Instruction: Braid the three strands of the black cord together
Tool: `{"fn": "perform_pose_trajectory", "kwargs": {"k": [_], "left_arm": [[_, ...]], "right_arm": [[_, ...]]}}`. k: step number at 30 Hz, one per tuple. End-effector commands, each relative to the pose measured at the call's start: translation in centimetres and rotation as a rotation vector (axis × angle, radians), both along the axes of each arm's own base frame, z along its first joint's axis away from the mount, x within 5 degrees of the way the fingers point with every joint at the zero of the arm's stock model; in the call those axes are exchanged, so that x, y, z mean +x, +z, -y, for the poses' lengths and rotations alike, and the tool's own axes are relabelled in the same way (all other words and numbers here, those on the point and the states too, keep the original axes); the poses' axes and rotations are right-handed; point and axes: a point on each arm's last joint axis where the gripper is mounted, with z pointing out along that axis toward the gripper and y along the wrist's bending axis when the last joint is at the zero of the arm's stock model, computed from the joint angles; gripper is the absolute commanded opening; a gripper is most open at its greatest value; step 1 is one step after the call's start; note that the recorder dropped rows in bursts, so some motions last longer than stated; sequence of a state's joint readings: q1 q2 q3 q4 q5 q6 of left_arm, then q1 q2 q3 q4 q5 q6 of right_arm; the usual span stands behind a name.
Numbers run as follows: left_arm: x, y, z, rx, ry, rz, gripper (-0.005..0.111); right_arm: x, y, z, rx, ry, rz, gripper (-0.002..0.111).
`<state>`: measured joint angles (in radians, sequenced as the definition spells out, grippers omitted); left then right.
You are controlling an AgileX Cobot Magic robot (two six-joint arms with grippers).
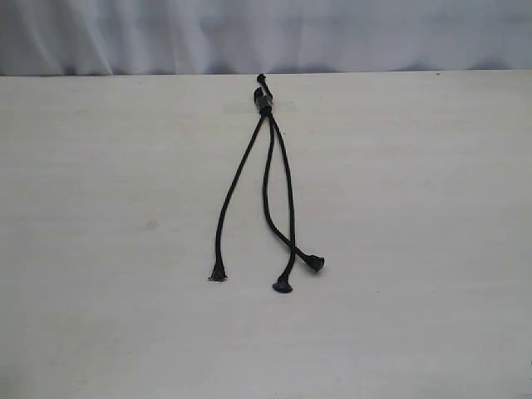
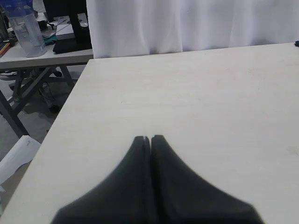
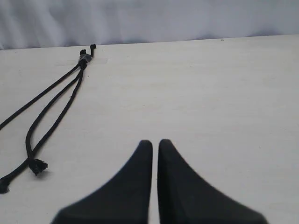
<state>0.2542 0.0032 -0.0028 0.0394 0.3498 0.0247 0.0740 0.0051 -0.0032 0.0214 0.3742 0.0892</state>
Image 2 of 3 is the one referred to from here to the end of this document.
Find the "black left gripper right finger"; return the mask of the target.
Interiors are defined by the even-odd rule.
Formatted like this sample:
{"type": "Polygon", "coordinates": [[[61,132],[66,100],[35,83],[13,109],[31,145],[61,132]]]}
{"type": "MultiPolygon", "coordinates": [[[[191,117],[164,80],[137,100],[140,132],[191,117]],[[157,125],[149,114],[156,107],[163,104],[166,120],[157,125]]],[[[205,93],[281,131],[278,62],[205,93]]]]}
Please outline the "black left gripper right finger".
{"type": "Polygon", "coordinates": [[[151,139],[151,174],[163,224],[262,224],[255,208],[189,168],[165,137],[151,139]]]}

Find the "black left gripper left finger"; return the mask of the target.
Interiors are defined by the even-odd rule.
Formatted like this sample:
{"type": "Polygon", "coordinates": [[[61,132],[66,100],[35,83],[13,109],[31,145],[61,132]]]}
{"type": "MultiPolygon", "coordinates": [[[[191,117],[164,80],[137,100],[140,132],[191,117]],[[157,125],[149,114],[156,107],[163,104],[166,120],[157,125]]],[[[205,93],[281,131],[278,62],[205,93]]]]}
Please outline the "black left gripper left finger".
{"type": "Polygon", "coordinates": [[[135,137],[117,167],[99,185],[62,207],[53,224],[150,224],[150,143],[135,137]]]}

